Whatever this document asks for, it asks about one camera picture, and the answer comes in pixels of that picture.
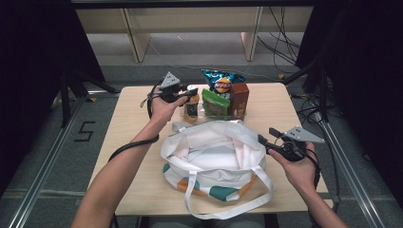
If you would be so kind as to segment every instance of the wooden table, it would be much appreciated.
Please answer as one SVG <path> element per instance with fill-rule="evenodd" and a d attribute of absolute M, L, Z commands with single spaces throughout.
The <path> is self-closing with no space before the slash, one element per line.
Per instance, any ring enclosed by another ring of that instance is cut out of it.
<path fill-rule="evenodd" d="M 269 142 L 273 142 L 274 137 L 268 133 L 269 127 L 285 131 L 300 124 L 283 84 L 249 84 L 248 87 L 250 94 L 244 122 L 249 128 L 262 134 Z M 91 181 L 106 164 L 110 155 L 121 145 L 132 140 L 148 121 L 146 107 L 140 108 L 140 103 L 150 89 L 151 86 L 131 86 L 122 90 Z M 160 140 L 151 146 L 145 156 L 136 178 L 116 211 L 117 215 L 169 216 L 189 214 L 184 206 L 184 193 L 175 190 L 163 176 L 165 160 L 160 154 L 163 140 L 174 134 L 171 129 L 172 123 L 181 121 L 183 118 L 180 115 L 180 109 L 177 108 L 171 122 L 161 132 Z M 251 212 L 306 211 L 305 203 L 286 179 L 282 167 L 270 156 L 266 156 L 266 160 L 266 172 L 275 187 L 274 196 L 271 201 Z M 323 196 L 329 195 L 323 180 L 320 180 L 317 191 Z M 257 181 L 239 201 L 221 202 L 212 198 L 192 196 L 192 207 L 195 213 L 215 213 L 244 203 L 263 193 L 264 187 L 260 181 Z M 326 202 L 333 206 L 330 199 L 326 199 Z"/>

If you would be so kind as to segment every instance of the green packaging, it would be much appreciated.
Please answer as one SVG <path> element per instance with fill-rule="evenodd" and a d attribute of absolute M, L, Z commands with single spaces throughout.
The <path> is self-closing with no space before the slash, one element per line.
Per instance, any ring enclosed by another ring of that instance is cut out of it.
<path fill-rule="evenodd" d="M 228 107 L 231 103 L 229 100 L 205 88 L 201 92 L 201 97 L 206 116 L 226 117 L 228 115 Z"/>

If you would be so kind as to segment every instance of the bag strap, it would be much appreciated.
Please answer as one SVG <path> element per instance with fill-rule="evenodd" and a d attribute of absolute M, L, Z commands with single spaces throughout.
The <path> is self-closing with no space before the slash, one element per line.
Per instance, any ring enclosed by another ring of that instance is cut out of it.
<path fill-rule="evenodd" d="M 264 170 L 259 165 L 255 166 L 251 169 L 262 180 L 264 185 L 268 188 L 268 190 L 269 190 L 268 193 L 266 193 L 263 196 L 260 196 L 256 199 L 253 199 L 249 202 L 246 202 L 242 205 L 231 208 L 228 211 L 218 212 L 218 213 L 213 213 L 213 214 L 203 214 L 203 215 L 195 214 L 190 209 L 190 196 L 191 196 L 192 190 L 195 186 L 196 177 L 198 175 L 198 172 L 189 171 L 188 185 L 187 185 L 187 189 L 186 189 L 186 194 L 184 195 L 184 204 L 185 204 L 187 210 L 189 211 L 189 213 L 199 219 L 230 219 L 232 217 L 238 216 L 242 213 L 255 209 L 259 206 L 262 206 L 264 203 L 270 201 L 270 199 L 273 197 L 273 184 L 270 181 L 269 176 L 267 176 L 266 172 L 264 172 Z"/>

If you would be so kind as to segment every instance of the cardboard box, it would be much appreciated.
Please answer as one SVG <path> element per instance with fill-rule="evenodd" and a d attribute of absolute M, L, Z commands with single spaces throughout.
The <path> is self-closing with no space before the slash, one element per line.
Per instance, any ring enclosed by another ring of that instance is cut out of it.
<path fill-rule="evenodd" d="M 232 84 L 231 104 L 228 107 L 228 115 L 231 120 L 242 120 L 246 115 L 246 105 L 248 104 L 249 88 L 246 83 Z"/>

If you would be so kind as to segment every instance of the forearm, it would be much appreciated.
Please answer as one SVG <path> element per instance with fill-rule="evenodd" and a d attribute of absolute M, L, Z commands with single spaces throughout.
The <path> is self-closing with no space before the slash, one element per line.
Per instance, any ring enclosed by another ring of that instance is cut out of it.
<path fill-rule="evenodd" d="M 330 206 L 320 197 L 315 189 L 298 189 L 298 192 L 320 227 L 347 227 L 332 208 L 330 208 Z"/>
<path fill-rule="evenodd" d="M 155 138 L 165 124 L 164 121 L 150 121 L 132 142 Z M 108 226 L 150 146 L 146 144 L 127 149 L 98 173 L 81 202 L 73 222 L 74 227 Z"/>

